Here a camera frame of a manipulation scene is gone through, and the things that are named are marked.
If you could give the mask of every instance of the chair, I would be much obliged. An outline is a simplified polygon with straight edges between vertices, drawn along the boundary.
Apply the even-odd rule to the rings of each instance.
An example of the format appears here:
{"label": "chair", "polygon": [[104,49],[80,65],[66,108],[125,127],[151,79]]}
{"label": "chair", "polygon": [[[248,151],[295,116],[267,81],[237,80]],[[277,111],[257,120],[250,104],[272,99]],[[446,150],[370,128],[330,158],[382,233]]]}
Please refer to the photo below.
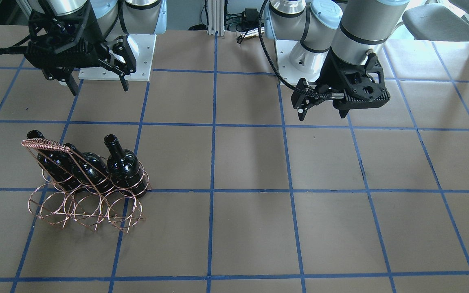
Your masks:
{"label": "chair", "polygon": [[[450,0],[469,14],[469,0]],[[415,39],[469,41],[469,24],[442,4],[426,4],[405,11],[403,23]]]}

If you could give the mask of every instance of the blue tape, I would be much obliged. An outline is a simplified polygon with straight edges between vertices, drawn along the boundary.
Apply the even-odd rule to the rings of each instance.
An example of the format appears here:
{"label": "blue tape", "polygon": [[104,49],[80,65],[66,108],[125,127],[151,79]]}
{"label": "blue tape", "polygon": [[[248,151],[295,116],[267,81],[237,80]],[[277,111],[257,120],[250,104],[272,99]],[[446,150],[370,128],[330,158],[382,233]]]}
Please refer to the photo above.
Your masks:
{"label": "blue tape", "polygon": [[291,210],[292,210],[292,223],[294,225],[294,239],[296,241],[296,254],[298,255],[298,267],[300,270],[300,280],[302,293],[307,293],[307,287],[305,286],[305,277],[303,276],[305,272],[303,271],[303,256],[301,254],[301,245],[300,245],[300,234],[298,232],[298,218],[296,217],[296,203],[294,201],[294,188],[292,187],[292,172],[291,172],[291,162],[289,158],[289,145],[287,144],[287,130],[285,128],[285,114],[283,111],[283,101],[281,98],[281,88],[280,85],[277,85],[278,88],[278,101],[280,104],[280,116],[281,116],[281,131],[283,134],[283,147],[285,148],[285,163],[287,165],[287,179],[289,180],[289,195],[291,199]]}
{"label": "blue tape", "polygon": [[363,176],[363,183],[365,184],[366,193],[368,197],[368,202],[370,204],[370,209],[372,210],[372,217],[374,217],[374,223],[376,224],[376,231],[379,238],[379,244],[381,245],[381,250],[383,252],[383,258],[385,259],[385,266],[388,272],[388,278],[390,280],[390,285],[392,287],[392,292],[396,293],[396,284],[392,276],[392,269],[390,268],[390,262],[388,261],[387,249],[385,247],[385,242],[383,241],[383,235],[381,234],[381,227],[379,224],[379,219],[377,218],[376,207],[374,206],[374,200],[372,199],[372,194],[368,186],[368,181],[366,178],[365,167],[363,167],[363,160],[361,159],[361,152],[359,151],[359,146],[357,144],[356,135],[354,133],[354,128],[352,126],[352,120],[350,115],[347,115],[348,126],[350,127],[350,134],[352,135],[352,140],[354,141],[354,148],[356,149],[357,160],[359,162],[359,168],[361,169],[361,175]]}

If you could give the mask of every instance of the wine bottle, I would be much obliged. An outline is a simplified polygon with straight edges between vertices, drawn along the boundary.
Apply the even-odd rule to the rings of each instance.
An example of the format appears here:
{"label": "wine bottle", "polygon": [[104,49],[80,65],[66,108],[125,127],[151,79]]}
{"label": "wine bottle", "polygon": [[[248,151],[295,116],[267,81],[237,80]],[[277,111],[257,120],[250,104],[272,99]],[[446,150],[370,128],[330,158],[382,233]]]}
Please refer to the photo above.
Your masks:
{"label": "wine bottle", "polygon": [[[26,134],[26,138],[44,139],[44,136],[39,130],[30,130]],[[37,154],[37,159],[39,160],[39,165],[43,166],[48,174],[50,174],[51,178],[54,179],[64,191],[71,192],[80,186],[79,181],[69,173],[72,169],[73,162],[68,154],[59,151],[41,150]]]}
{"label": "wine bottle", "polygon": [[113,184],[119,188],[127,189],[140,198],[147,191],[147,179],[143,177],[144,170],[141,168],[135,154],[123,149],[114,135],[106,135],[104,144],[110,151],[108,158],[108,171]]}
{"label": "wine bottle", "polygon": [[71,169],[73,176],[80,183],[86,185],[88,191],[99,192],[104,195],[113,188],[112,182],[108,179],[106,165],[98,155],[90,152],[81,153],[71,143],[65,143],[64,145],[69,147],[75,154],[73,158],[76,164]]}

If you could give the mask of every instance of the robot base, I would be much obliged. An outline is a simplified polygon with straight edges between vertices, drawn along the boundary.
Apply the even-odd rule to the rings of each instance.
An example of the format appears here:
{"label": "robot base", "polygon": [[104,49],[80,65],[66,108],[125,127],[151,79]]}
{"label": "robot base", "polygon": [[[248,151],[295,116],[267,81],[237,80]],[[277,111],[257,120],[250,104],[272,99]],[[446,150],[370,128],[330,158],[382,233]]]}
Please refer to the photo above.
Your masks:
{"label": "robot base", "polygon": [[[151,63],[153,63],[153,52],[157,35],[130,35],[136,41],[139,52],[136,52],[136,72],[125,76],[126,80],[149,81]],[[81,68],[80,79],[89,80],[119,80],[119,76],[102,67]]]}
{"label": "robot base", "polygon": [[294,65],[292,65],[289,55],[294,48],[294,45],[298,43],[298,41],[288,41],[284,39],[277,39],[276,41],[276,56],[277,56],[277,67],[280,72],[280,75],[287,80],[291,85],[296,85],[300,78],[305,78],[307,81],[314,82],[320,77],[321,67],[318,69],[317,72],[313,74],[302,72]]}

